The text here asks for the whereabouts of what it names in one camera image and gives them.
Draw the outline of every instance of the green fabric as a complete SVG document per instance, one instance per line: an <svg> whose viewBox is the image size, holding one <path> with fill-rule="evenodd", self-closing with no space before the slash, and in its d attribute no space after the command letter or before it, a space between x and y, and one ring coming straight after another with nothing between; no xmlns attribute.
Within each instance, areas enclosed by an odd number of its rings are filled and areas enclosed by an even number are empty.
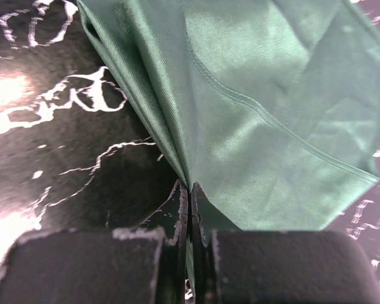
<svg viewBox="0 0 380 304"><path fill-rule="evenodd" d="M185 181L242 229L321 229L377 181L380 36L342 0L82 0Z"/></svg>

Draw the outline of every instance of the fabric fold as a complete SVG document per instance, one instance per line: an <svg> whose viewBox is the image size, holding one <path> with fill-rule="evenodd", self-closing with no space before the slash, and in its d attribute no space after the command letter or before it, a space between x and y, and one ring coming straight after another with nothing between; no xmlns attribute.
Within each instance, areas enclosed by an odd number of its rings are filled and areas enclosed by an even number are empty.
<svg viewBox="0 0 380 304"><path fill-rule="evenodd" d="M377 181L380 35L342 0L80 0L191 190L242 229L317 230Z"/></svg>

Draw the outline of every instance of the marble countertop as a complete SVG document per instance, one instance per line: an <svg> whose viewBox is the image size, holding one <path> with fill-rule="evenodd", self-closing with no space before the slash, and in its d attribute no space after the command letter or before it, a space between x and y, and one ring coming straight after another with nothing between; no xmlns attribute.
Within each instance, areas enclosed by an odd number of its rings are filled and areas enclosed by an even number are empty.
<svg viewBox="0 0 380 304"><path fill-rule="evenodd" d="M380 1L354 2L380 28ZM0 263L31 229L137 225L176 179L74 0L0 0ZM329 229L365 248L380 281L380 183Z"/></svg>

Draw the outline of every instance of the marble table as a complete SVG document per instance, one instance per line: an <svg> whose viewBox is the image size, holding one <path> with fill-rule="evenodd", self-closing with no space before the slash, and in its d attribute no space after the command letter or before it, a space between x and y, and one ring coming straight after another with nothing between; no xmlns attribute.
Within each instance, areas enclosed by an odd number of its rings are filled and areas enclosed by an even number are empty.
<svg viewBox="0 0 380 304"><path fill-rule="evenodd" d="M380 28L380 0L355 2ZM31 229L135 226L176 179L74 0L0 0L0 263ZM329 229L365 248L380 281L380 183Z"/></svg>

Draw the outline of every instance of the garment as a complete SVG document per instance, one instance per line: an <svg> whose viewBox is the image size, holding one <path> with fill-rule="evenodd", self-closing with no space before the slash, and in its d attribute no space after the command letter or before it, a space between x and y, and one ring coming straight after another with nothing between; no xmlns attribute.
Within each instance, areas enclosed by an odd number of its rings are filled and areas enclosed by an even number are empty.
<svg viewBox="0 0 380 304"><path fill-rule="evenodd" d="M349 1L79 8L179 177L241 229L322 229L378 181L380 35Z"/></svg>

